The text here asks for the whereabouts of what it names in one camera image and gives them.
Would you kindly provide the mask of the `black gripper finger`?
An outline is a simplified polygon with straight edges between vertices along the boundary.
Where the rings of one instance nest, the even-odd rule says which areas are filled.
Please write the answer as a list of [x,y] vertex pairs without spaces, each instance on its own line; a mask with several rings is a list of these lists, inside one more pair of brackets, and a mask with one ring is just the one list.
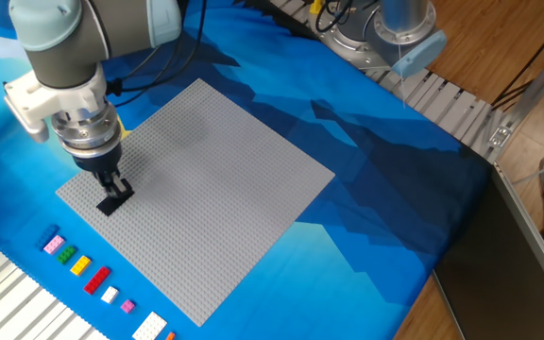
[[120,177],[120,172],[116,170],[111,175],[110,197],[128,197],[133,194],[133,189],[128,181]]
[[93,176],[97,179],[99,184],[102,186],[107,197],[112,197],[112,198],[117,197],[116,185],[114,183],[114,178],[116,176],[115,171],[93,172]]

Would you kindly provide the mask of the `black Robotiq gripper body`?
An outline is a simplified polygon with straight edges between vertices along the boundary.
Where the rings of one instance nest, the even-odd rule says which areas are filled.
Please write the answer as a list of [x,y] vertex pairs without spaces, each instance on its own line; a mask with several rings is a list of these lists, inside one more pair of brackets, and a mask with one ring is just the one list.
[[112,173],[118,171],[118,163],[122,157],[122,146],[118,144],[111,151],[94,157],[73,157],[75,164],[82,170],[92,173]]

